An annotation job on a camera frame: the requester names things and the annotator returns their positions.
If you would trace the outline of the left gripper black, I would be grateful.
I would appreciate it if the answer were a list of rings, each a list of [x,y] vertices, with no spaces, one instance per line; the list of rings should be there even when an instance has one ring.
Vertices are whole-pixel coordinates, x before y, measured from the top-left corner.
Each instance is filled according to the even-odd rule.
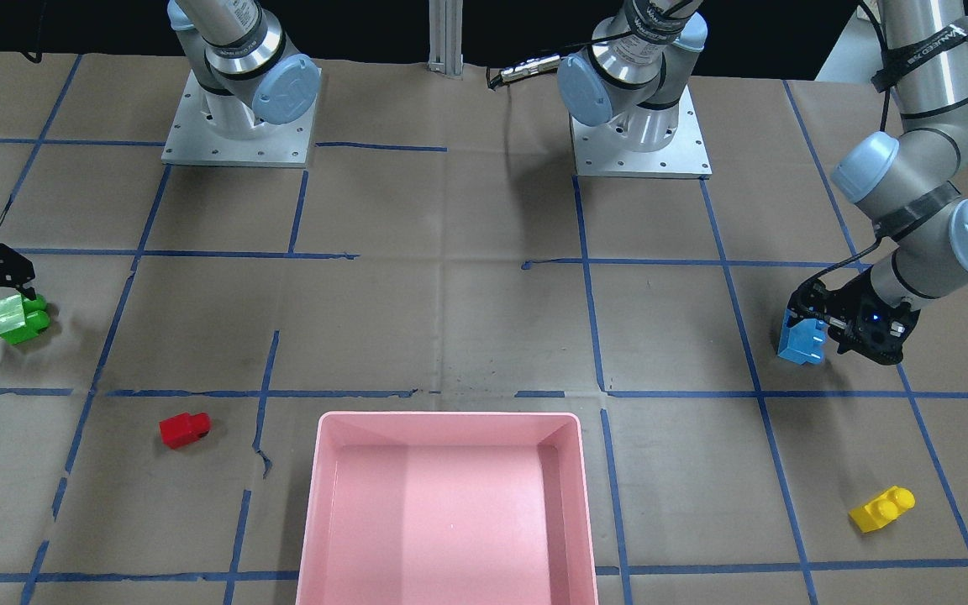
[[[887,305],[870,278],[854,278],[838,290],[827,290],[821,280],[809,279],[788,299],[788,324],[825,323],[827,336],[838,344],[838,354],[854,351],[884,366],[902,363],[904,341],[918,319],[919,311],[909,302]]]

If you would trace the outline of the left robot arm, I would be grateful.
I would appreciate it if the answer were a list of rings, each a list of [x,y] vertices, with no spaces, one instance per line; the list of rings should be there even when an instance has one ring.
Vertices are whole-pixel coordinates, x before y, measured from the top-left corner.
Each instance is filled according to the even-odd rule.
[[[697,1],[626,1],[592,37],[558,58],[560,95],[587,127],[676,107],[707,41]],[[777,355],[817,364],[829,339],[877,364],[903,358],[919,313],[968,284],[968,15],[960,1],[882,1],[873,24],[882,68],[871,84],[895,99],[898,137],[877,130],[846,154],[831,182],[896,248],[843,287],[819,273],[792,293]]]

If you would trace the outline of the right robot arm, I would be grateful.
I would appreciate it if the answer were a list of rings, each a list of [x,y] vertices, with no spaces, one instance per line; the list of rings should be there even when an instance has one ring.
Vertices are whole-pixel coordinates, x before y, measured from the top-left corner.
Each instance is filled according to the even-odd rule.
[[[168,1],[191,64],[161,161],[170,166],[306,168],[322,70],[258,1]],[[0,287],[29,300],[34,265],[0,244]]]

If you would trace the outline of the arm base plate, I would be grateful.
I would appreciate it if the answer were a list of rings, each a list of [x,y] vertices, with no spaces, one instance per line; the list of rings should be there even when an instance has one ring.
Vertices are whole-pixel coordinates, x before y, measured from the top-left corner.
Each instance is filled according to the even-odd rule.
[[[215,95],[193,73],[166,135],[161,161],[192,167],[306,168],[318,103],[285,125],[258,119],[234,96]]]
[[[595,127],[569,122],[577,176],[707,179],[713,173],[688,87],[665,110],[634,107]]]

